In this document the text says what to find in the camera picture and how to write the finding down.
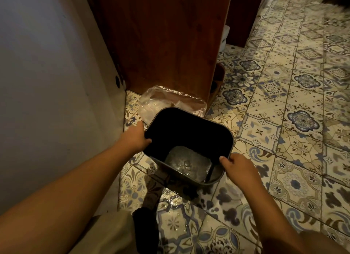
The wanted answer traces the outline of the person's left hand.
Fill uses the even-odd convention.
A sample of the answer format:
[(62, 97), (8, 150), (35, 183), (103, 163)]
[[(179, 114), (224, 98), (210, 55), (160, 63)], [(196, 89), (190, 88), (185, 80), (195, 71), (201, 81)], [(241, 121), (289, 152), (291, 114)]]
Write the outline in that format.
[(143, 121), (139, 121), (136, 125), (130, 126), (125, 132), (123, 132), (119, 141), (133, 154), (136, 154), (146, 148), (142, 147), (143, 138), (146, 138), (144, 123)]

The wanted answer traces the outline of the person's right hand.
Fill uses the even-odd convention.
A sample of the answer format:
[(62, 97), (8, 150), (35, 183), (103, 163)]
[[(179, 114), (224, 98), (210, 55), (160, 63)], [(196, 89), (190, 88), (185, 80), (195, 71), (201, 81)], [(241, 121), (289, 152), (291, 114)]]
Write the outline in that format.
[(259, 172), (250, 159), (238, 153), (232, 153), (228, 159), (231, 169), (225, 170), (226, 176), (241, 190), (262, 184)]

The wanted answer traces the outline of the black plastic waste bin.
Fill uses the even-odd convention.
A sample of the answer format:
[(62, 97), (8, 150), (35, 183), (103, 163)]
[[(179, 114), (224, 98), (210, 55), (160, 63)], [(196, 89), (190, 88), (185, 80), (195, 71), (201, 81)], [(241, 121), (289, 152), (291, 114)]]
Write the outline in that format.
[(197, 187), (224, 175), (219, 158), (229, 158), (234, 136), (229, 128), (178, 107), (160, 110), (145, 131), (152, 140), (144, 153), (169, 175)]

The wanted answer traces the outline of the person's left forearm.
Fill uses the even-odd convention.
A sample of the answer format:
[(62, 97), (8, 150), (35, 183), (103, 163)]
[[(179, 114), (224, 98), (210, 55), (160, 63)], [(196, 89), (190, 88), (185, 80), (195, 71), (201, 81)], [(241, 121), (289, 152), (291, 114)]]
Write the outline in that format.
[(66, 254), (132, 156), (121, 142), (0, 216), (0, 254)]

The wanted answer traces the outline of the person's right forearm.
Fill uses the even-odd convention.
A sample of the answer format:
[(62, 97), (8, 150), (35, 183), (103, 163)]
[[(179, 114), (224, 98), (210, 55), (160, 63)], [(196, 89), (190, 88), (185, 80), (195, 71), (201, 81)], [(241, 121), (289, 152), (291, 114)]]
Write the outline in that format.
[(253, 213), (264, 254), (311, 254), (260, 178), (234, 178)]

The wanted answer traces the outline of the clear plastic bin liner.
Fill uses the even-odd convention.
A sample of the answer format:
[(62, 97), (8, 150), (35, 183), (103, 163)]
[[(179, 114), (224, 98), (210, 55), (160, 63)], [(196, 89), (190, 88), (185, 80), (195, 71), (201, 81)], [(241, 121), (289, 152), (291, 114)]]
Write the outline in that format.
[(177, 107), (204, 117), (207, 103), (199, 97), (157, 85), (140, 96), (138, 114), (145, 124), (150, 125), (155, 116), (166, 107)]

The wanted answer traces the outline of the person's black shoe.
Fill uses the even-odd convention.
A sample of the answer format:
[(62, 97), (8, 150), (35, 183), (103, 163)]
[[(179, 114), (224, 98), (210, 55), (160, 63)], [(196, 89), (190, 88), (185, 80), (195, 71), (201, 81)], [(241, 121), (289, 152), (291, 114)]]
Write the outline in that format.
[(144, 179), (147, 192), (142, 207), (135, 210), (132, 214), (136, 248), (139, 254), (157, 254), (159, 227), (156, 217), (164, 186), (150, 176), (145, 176)]

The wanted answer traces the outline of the brown wooden cabinet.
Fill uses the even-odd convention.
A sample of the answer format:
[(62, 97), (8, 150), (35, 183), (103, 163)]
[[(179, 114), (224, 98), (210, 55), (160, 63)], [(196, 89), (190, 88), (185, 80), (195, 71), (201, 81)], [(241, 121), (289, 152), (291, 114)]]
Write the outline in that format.
[(244, 47), (266, 0), (87, 0), (127, 89), (203, 99), (222, 86), (221, 43)]

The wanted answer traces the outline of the white door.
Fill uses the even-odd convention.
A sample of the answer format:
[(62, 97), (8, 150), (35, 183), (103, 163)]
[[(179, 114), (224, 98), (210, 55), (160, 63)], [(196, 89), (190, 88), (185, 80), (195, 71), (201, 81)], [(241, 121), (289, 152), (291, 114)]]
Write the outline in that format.
[(87, 0), (0, 0), (0, 214), (120, 137), (117, 80)]

